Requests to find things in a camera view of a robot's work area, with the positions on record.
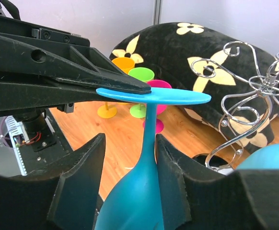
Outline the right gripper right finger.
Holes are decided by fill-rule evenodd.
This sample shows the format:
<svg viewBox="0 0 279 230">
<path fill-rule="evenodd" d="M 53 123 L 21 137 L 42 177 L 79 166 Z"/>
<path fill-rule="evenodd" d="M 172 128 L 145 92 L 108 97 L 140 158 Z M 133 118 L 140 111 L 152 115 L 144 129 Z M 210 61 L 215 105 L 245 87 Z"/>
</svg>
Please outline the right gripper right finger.
<svg viewBox="0 0 279 230">
<path fill-rule="evenodd" d="M 156 136 L 163 224 L 167 230 L 279 230 L 279 170 L 223 175 Z"/>
</svg>

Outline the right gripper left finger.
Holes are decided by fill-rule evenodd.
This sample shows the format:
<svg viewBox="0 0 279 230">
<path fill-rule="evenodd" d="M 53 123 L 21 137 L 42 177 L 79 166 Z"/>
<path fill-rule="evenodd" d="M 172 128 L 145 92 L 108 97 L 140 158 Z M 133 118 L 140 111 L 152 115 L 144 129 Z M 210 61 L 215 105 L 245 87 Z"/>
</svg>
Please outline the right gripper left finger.
<svg viewBox="0 0 279 230">
<path fill-rule="evenodd" d="M 105 134 L 26 176 L 0 176 L 0 230 L 93 228 Z"/>
</svg>

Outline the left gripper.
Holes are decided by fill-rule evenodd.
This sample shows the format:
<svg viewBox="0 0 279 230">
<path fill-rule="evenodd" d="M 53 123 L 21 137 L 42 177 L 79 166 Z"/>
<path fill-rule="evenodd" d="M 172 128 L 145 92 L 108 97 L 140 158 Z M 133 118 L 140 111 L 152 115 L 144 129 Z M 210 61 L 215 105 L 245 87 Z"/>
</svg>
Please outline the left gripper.
<svg viewBox="0 0 279 230">
<path fill-rule="evenodd" d="M 151 92 L 96 48 L 0 33 L 0 117 L 101 101 L 95 88 Z"/>
</svg>

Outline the blue plastic goblet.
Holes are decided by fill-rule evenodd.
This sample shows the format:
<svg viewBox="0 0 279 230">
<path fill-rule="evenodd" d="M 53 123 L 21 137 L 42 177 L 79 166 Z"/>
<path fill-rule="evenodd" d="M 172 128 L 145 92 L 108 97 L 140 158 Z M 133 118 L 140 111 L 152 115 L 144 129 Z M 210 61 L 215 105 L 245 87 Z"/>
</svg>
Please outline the blue plastic goblet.
<svg viewBox="0 0 279 230">
<path fill-rule="evenodd" d="M 279 144 L 263 147 L 237 166 L 238 170 L 279 170 Z"/>
<path fill-rule="evenodd" d="M 104 97 L 146 104 L 145 127 L 139 160 L 106 197 L 96 220 L 97 230 L 163 230 L 163 213 L 155 160 L 157 106 L 205 104 L 211 96 L 171 88 L 151 88 L 132 94 L 99 88 Z"/>
</svg>

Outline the chrome wine glass rack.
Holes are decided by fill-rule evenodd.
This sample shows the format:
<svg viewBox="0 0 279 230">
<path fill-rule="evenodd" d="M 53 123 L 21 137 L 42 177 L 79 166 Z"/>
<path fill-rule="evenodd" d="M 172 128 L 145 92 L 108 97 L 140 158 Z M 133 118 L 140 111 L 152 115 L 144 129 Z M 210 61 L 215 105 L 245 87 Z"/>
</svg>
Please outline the chrome wine glass rack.
<svg viewBox="0 0 279 230">
<path fill-rule="evenodd" d="M 268 67 L 266 74 L 260 72 L 255 48 L 246 42 L 230 41 L 223 46 L 222 53 L 227 57 L 237 57 L 240 55 L 240 46 L 244 45 L 251 49 L 256 75 L 249 79 L 244 79 L 229 71 L 223 65 L 211 58 L 198 58 L 191 62 L 190 68 L 198 77 L 212 80 L 216 77 L 218 69 L 229 74 L 234 79 L 246 83 L 252 90 L 245 93 L 228 94 L 221 100 L 223 115 L 218 123 L 218 130 L 227 127 L 234 134 L 234 138 L 226 139 L 225 143 L 216 147 L 207 154 L 204 166 L 213 171 L 219 172 L 224 169 L 232 169 L 235 163 L 244 152 L 242 140 L 257 132 L 268 120 L 272 112 L 272 103 L 279 106 L 279 52 L 275 60 Z M 238 144 L 240 149 L 234 149 L 232 159 L 218 167 L 210 164 L 212 158 L 221 150 Z"/>
</svg>

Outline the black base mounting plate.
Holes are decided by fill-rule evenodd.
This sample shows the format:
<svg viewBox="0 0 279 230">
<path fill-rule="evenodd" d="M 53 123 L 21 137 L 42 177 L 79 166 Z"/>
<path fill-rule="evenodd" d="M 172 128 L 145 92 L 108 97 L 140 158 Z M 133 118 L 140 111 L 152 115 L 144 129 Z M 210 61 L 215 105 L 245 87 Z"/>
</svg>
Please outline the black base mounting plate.
<svg viewBox="0 0 279 230">
<path fill-rule="evenodd" d="M 19 174 L 42 168 L 73 151 L 49 109 L 30 122 L 6 116 L 0 124 L 0 139 L 16 159 Z"/>
</svg>

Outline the yellow plastic goblet front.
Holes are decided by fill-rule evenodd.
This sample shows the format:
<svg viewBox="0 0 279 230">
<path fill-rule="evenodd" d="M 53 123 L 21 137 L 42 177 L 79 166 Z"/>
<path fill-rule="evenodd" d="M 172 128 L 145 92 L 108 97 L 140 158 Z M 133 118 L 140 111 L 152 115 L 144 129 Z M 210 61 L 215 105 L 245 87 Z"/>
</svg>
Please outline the yellow plastic goblet front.
<svg viewBox="0 0 279 230">
<path fill-rule="evenodd" d="M 100 106 L 97 110 L 97 114 L 104 119 L 109 119 L 117 114 L 117 108 L 114 105 L 109 105 L 105 102 L 104 105 Z"/>
</svg>

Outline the yellow plastic goblet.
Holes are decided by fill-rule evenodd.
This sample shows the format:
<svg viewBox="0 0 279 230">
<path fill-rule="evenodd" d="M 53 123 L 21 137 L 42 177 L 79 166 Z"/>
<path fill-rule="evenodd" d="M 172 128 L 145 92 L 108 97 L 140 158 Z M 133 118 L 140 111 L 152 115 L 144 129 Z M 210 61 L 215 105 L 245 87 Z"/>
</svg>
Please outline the yellow plastic goblet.
<svg viewBox="0 0 279 230">
<path fill-rule="evenodd" d="M 135 67 L 135 62 L 129 57 L 117 57 L 112 62 L 126 74 Z"/>
<path fill-rule="evenodd" d="M 105 102 L 104 105 L 100 106 L 97 110 L 97 114 L 104 119 L 109 119 L 117 114 L 117 108 L 114 105 L 109 105 Z"/>
</svg>

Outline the yellow plastic goblet rear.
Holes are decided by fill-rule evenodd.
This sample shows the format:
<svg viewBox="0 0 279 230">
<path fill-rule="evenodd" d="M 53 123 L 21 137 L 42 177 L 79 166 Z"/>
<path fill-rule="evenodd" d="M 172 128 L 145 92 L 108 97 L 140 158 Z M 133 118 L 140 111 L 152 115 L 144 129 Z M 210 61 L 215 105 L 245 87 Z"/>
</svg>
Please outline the yellow plastic goblet rear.
<svg viewBox="0 0 279 230">
<path fill-rule="evenodd" d="M 117 57 L 112 62 L 126 74 L 135 67 L 135 62 L 129 57 Z"/>
</svg>

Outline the green plastic goblet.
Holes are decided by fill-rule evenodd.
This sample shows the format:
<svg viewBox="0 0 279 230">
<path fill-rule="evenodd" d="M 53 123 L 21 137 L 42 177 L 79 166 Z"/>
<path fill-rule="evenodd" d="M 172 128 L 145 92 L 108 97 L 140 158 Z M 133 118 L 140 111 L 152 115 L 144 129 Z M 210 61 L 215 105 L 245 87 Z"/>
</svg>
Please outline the green plastic goblet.
<svg viewBox="0 0 279 230">
<path fill-rule="evenodd" d="M 136 67 L 129 71 L 129 76 L 132 76 L 142 82 L 149 82 L 154 79 L 154 72 L 145 67 Z M 146 115 L 146 107 L 142 103 L 132 106 L 129 110 L 130 114 L 135 118 L 144 118 Z"/>
</svg>

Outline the magenta plastic goblet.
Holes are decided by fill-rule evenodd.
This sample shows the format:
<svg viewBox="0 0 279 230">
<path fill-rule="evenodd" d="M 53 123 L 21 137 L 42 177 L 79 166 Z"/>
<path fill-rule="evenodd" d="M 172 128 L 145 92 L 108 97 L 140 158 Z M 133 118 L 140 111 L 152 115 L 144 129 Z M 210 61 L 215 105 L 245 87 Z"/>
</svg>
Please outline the magenta plastic goblet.
<svg viewBox="0 0 279 230">
<path fill-rule="evenodd" d="M 150 80 L 147 82 L 151 87 L 154 88 L 171 88 L 171 85 L 164 81 L 164 80 Z M 159 104 L 157 106 L 157 115 L 160 115 L 162 112 L 164 112 L 167 108 L 167 105 Z M 164 124 L 160 119 L 156 119 L 156 133 L 161 133 L 164 129 Z"/>
</svg>

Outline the black floral plush pillow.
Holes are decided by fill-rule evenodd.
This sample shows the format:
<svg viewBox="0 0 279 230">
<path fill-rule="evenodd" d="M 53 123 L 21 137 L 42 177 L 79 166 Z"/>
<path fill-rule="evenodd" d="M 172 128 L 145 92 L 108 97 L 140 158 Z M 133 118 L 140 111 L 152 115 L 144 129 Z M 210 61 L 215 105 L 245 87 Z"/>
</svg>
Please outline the black floral plush pillow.
<svg viewBox="0 0 279 230">
<path fill-rule="evenodd" d="M 147 27 L 122 40 L 109 58 L 128 57 L 136 67 L 151 69 L 155 78 L 173 88 L 203 92 L 211 96 L 206 104 L 189 105 L 182 110 L 191 118 L 233 138 L 249 129 L 255 115 L 246 110 L 234 113 L 230 127 L 219 127 L 227 108 L 240 101 L 238 93 L 250 92 L 247 83 L 257 73 L 265 74 L 275 58 L 256 47 L 236 45 L 235 39 L 207 27 L 191 23 L 162 23 Z"/>
</svg>

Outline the left aluminium frame post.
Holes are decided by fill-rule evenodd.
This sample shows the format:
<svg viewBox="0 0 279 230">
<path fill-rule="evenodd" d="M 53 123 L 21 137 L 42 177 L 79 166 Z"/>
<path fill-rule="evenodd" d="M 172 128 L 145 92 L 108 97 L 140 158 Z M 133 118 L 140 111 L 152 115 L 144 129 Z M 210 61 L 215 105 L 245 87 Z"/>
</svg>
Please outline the left aluminium frame post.
<svg viewBox="0 0 279 230">
<path fill-rule="evenodd" d="M 153 25 L 160 23 L 161 10 L 162 10 L 162 0 L 155 0 L 154 11 L 153 11 Z"/>
</svg>

